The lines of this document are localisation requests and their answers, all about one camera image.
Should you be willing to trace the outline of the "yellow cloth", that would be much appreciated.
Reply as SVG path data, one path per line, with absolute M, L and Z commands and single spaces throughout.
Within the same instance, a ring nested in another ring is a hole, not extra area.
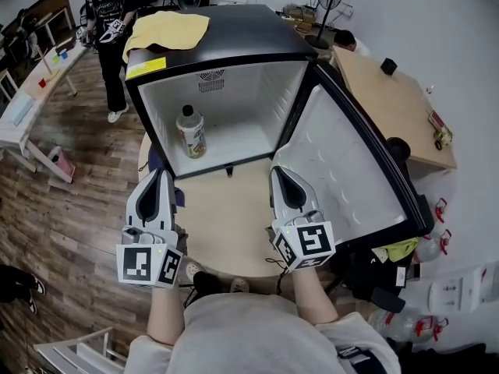
M 179 12 L 156 12 L 141 17 L 133 26 L 122 60 L 127 64 L 131 50 L 147 49 L 153 44 L 170 50 L 193 49 L 207 32 L 209 22 L 207 16 Z

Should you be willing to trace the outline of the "pink bin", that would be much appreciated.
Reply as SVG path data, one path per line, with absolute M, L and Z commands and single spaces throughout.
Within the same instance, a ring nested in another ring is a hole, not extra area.
M 69 159 L 66 152 L 60 147 L 55 146 L 48 155 L 48 159 L 54 163 L 59 169 L 61 169 L 65 174 L 72 177 L 76 170 L 75 165 Z

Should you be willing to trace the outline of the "person's grey shirt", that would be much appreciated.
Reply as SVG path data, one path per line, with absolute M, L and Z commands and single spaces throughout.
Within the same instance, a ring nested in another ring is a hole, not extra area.
M 136 338 L 124 374 L 356 374 L 341 357 L 347 348 L 402 374 L 397 355 L 357 312 L 312 325 L 277 295 L 224 293 L 192 303 L 184 320 L 172 346 Z

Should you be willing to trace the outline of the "white wooden chair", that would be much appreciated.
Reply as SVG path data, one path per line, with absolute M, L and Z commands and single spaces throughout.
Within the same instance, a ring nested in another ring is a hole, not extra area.
M 35 344 L 38 352 L 61 374 L 123 374 L 127 357 L 113 350 L 112 327 L 71 340 Z

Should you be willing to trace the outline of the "yellow-green cloth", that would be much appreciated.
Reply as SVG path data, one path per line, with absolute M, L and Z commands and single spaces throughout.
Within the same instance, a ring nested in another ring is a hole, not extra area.
M 385 263 L 387 260 L 396 263 L 409 256 L 416 249 L 418 243 L 418 238 L 410 238 L 405 241 L 371 249 L 371 251 L 381 263 Z

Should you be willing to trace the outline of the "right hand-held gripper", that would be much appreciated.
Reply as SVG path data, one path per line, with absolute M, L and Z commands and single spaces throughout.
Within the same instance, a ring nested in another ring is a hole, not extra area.
M 313 187 L 300 175 L 283 167 L 273 167 L 270 176 L 274 220 L 272 245 L 289 271 L 317 267 L 336 252 L 330 221 L 324 219 Z

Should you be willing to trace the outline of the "white curved table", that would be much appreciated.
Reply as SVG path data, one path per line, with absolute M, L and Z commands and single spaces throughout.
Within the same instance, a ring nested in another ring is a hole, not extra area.
M 67 50 L 67 59 L 62 59 L 56 48 L 52 48 L 42 57 L 0 115 L 0 153 L 8 153 L 33 173 L 37 168 L 28 161 L 28 158 L 34 157 L 64 182 L 73 181 L 73 177 L 65 174 L 38 149 L 30 140 L 30 133 L 37 117 L 60 83 L 66 83 L 70 94 L 77 95 L 69 72 L 86 51 L 87 48 L 80 41 L 75 41 L 74 46 Z M 52 62 L 55 55 L 59 56 L 57 64 Z M 47 82 L 45 88 L 40 88 L 38 85 L 42 78 Z

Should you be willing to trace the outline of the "white flat box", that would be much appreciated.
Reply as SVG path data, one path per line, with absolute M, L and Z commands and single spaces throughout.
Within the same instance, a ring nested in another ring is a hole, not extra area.
M 499 262 L 434 281 L 428 291 L 427 307 L 434 315 L 444 315 L 473 312 L 482 304 L 496 301 L 499 301 Z

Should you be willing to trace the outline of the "light wooden desk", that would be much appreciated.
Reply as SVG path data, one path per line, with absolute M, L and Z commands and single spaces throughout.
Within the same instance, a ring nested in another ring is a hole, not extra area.
M 414 161 L 457 168 L 452 148 L 434 146 L 434 127 L 428 120 L 432 107 L 417 80 L 399 70 L 385 74 L 374 58 L 336 46 L 333 52 L 347 89 L 386 139 L 406 141 Z

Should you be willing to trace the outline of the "small toy vehicle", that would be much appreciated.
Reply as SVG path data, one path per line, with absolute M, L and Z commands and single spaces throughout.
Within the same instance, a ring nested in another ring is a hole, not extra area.
M 431 111 L 428 121 L 434 127 L 434 145 L 438 150 L 443 150 L 450 145 L 453 140 L 453 133 L 445 125 L 440 115 L 436 111 Z

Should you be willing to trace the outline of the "black chair with clutter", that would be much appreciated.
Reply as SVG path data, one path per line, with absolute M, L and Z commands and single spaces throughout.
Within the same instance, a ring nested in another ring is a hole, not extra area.
M 342 286 L 351 291 L 354 298 L 371 302 L 388 312 L 400 313 L 405 300 L 399 295 L 406 286 L 414 253 L 412 250 L 394 262 L 389 258 L 381 260 L 370 248 L 337 252 L 328 260 L 328 268 L 335 279 L 327 293 Z

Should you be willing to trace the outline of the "person's left forearm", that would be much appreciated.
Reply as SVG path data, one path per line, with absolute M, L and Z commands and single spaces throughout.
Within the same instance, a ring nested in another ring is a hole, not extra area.
M 177 286 L 153 288 L 147 335 L 153 340 L 173 346 L 185 329 L 183 305 Z

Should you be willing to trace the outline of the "person's right forearm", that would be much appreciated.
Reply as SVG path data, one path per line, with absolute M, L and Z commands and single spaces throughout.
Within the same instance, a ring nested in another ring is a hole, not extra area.
M 292 282 L 296 307 L 302 319 L 314 326 L 333 323 L 339 319 L 314 267 L 292 271 Z

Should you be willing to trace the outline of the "person's black trouser leg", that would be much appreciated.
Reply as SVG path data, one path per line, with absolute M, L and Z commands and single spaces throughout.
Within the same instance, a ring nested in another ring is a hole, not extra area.
M 209 296 L 216 295 L 223 292 L 223 286 L 218 277 L 211 273 L 206 273 L 204 271 L 197 271 L 193 275 L 191 280 L 193 284 L 193 290 L 191 293 L 194 295 L 189 295 L 187 300 L 184 302 L 184 307 L 187 308 L 192 305 L 195 301 Z

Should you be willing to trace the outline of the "white plastic bottle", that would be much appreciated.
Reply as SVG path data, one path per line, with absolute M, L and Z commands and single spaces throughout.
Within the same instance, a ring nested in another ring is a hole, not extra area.
M 204 118 L 191 105 L 184 105 L 175 121 L 187 157 L 198 159 L 207 149 Z

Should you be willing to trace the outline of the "black mini fridge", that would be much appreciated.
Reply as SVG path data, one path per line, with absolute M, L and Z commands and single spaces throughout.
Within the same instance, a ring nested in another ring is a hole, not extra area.
M 339 75 L 263 5 L 218 5 L 189 50 L 129 52 L 126 86 L 175 179 L 231 175 L 269 158 L 314 189 L 347 249 L 420 236 L 422 217 L 387 140 Z M 184 105 L 204 118 L 207 149 L 187 157 L 175 121 Z

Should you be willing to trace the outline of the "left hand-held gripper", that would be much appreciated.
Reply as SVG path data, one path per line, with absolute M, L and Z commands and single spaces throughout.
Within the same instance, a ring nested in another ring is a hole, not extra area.
M 126 225 L 116 246 L 117 274 L 122 284 L 173 288 L 182 262 L 183 245 L 173 228 L 176 214 L 175 187 L 165 169 L 146 175 L 126 204 Z

